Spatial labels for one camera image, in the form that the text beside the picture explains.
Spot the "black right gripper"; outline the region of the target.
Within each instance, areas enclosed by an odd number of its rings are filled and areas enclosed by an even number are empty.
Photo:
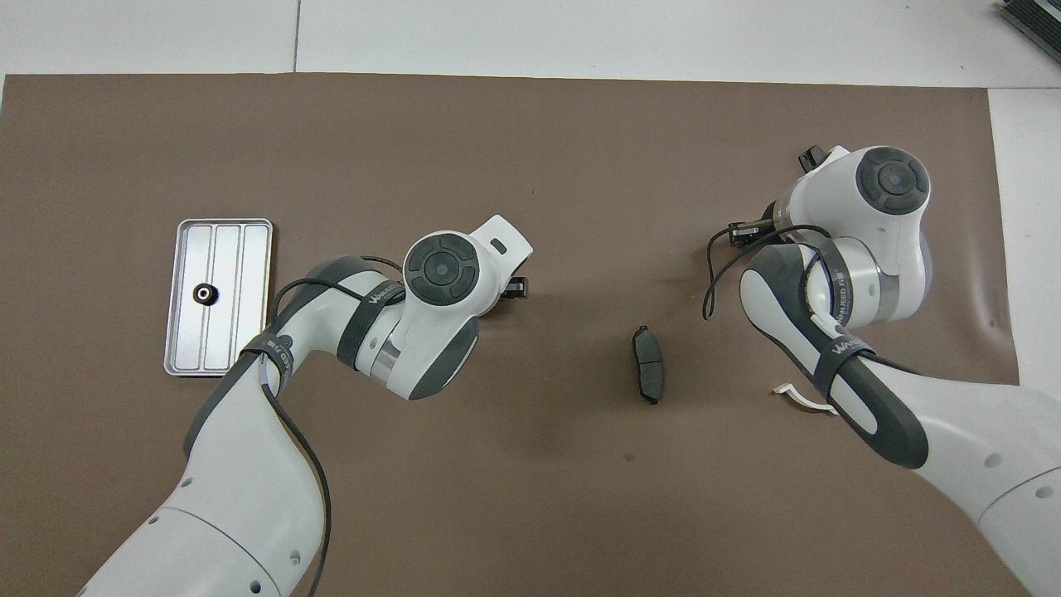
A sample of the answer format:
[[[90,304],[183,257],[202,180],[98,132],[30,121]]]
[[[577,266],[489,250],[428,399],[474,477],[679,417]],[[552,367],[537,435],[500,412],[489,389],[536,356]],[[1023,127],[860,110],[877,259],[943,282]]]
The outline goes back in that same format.
[[[728,241],[732,248],[746,248],[758,240],[793,226],[792,197],[782,197],[769,205],[770,220],[733,222],[728,226]]]

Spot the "silver metal tray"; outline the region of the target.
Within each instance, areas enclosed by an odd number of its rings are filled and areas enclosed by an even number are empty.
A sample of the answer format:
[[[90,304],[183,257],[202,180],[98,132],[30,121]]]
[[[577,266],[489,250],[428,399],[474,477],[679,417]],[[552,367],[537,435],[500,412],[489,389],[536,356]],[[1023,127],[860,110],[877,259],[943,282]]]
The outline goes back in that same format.
[[[264,328],[269,303],[269,220],[184,220],[176,228],[163,369],[171,376],[222,376]],[[192,298],[197,284],[218,302]]]

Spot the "brown table mat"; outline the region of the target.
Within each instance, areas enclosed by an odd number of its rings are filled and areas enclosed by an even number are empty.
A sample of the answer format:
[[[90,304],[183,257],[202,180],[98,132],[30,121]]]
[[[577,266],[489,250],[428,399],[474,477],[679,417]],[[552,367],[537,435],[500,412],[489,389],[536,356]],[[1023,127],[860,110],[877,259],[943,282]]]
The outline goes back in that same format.
[[[0,113],[0,597],[71,597],[181,480],[212,379],[162,369],[176,226],[275,226],[275,283],[511,221],[528,298],[443,393],[311,355],[283,398],[325,466],[321,597],[1025,597],[973,522],[837,417],[705,242],[815,144],[928,168],[932,376],[1016,382],[986,92],[634,80],[16,76]],[[639,394],[632,335],[661,349]]]

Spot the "long grey brake pad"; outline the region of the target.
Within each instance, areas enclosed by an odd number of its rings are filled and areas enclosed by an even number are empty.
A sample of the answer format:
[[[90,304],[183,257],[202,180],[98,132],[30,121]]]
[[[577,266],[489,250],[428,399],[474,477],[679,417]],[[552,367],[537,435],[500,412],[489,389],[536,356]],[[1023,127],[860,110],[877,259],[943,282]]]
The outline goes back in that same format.
[[[659,344],[647,326],[636,330],[632,349],[639,394],[649,405],[658,405],[664,386],[664,366]]]

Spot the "dark ridged equipment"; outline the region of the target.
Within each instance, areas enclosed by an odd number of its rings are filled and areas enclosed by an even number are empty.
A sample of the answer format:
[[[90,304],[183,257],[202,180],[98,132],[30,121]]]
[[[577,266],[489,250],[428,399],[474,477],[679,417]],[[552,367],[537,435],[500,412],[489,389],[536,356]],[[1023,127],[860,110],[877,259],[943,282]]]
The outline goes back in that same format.
[[[1061,64],[1061,0],[1003,0],[1001,16]]]

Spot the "white curved plastic bracket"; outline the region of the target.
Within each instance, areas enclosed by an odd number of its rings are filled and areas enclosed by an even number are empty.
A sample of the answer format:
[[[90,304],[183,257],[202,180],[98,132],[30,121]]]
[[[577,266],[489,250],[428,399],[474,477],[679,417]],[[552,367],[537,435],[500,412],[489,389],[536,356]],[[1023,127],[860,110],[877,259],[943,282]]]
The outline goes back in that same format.
[[[800,408],[806,409],[807,411],[838,415],[833,405],[828,405],[827,403],[816,403],[814,400],[808,400],[808,398],[803,396],[792,383],[781,383],[781,385],[775,386],[772,393],[775,396],[788,398],[792,400],[792,403],[799,405]]]

